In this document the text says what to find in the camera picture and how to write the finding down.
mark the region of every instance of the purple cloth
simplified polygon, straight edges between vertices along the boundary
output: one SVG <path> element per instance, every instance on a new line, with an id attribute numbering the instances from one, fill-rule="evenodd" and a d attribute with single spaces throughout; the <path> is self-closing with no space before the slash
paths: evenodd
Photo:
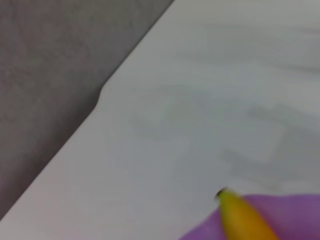
<path id="1" fill-rule="evenodd" d="M 320 195 L 245 198 L 259 210 L 280 240 L 320 240 Z M 219 209 L 180 240 L 227 240 Z"/>

